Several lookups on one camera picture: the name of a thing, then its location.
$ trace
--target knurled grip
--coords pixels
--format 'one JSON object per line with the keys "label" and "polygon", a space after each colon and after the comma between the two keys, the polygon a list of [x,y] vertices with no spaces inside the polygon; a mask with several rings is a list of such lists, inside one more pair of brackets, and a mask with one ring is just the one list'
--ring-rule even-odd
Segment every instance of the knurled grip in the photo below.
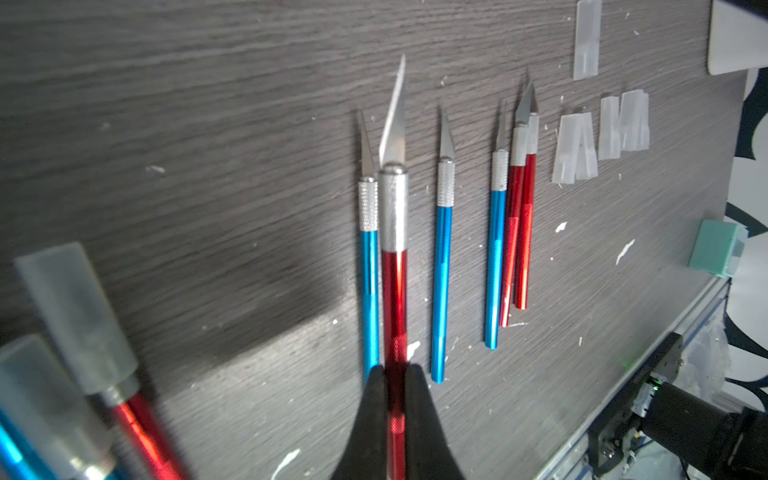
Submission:
{"label": "knurled grip", "polygon": [[357,196],[360,209],[360,231],[377,231],[379,229],[379,183],[358,182]]}
{"label": "knurled grip", "polygon": [[525,155],[528,153],[528,128],[515,127],[512,132],[512,152],[510,152],[509,166],[524,167]]}
{"label": "knurled grip", "polygon": [[507,172],[509,152],[497,150],[491,160],[491,190],[503,192],[507,190]]}
{"label": "knurled grip", "polygon": [[437,164],[437,206],[453,207],[453,184],[456,164],[440,162]]}

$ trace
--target white paint speck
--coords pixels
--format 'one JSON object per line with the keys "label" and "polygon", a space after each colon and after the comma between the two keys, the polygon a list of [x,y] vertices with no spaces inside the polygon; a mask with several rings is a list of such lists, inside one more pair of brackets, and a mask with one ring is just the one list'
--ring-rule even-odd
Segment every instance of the white paint speck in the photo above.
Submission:
{"label": "white paint speck", "polygon": [[422,343],[419,342],[418,340],[416,340],[414,343],[411,343],[410,345],[408,345],[408,361],[409,362],[411,360],[411,357],[415,353],[416,349],[418,349],[421,345],[422,345]]}
{"label": "white paint speck", "polygon": [[619,253],[619,256],[616,257],[616,264],[617,265],[619,264],[619,260],[621,260],[621,258],[624,255],[627,254],[627,251],[629,250],[629,247],[632,247],[633,245],[634,245],[634,238],[632,239],[632,241],[630,243],[627,243],[626,245],[624,245],[623,249],[621,249],[621,252]]}
{"label": "white paint speck", "polygon": [[287,467],[288,464],[290,464],[292,461],[296,460],[296,457],[299,456],[301,453],[301,449],[296,449],[292,452],[289,452],[288,455],[286,455],[286,458],[283,458],[283,461],[280,462],[280,464],[277,466],[277,470],[272,474],[272,477],[270,480],[275,480],[277,477],[277,474],[280,473],[280,470]]}

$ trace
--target dark wood grain surface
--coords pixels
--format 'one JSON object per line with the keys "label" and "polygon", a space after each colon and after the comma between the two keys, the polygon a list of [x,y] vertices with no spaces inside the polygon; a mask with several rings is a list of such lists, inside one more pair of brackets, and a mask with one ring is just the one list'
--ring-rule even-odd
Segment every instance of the dark wood grain surface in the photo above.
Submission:
{"label": "dark wood grain surface", "polygon": [[[4,0],[2,340],[40,328],[12,257],[80,240],[194,478],[269,478],[295,449],[278,478],[327,478],[361,392],[354,109],[378,145],[406,53],[413,361],[429,364],[442,101],[457,191],[447,380],[431,392],[469,478],[530,478],[707,280],[686,264],[700,219],[723,213],[744,85],[706,73],[707,0],[607,0],[600,74],[573,82],[575,13]],[[531,305],[492,353],[495,113],[526,75],[541,109]],[[549,183],[560,115],[597,127],[600,98],[633,88],[650,94],[650,150]]]}

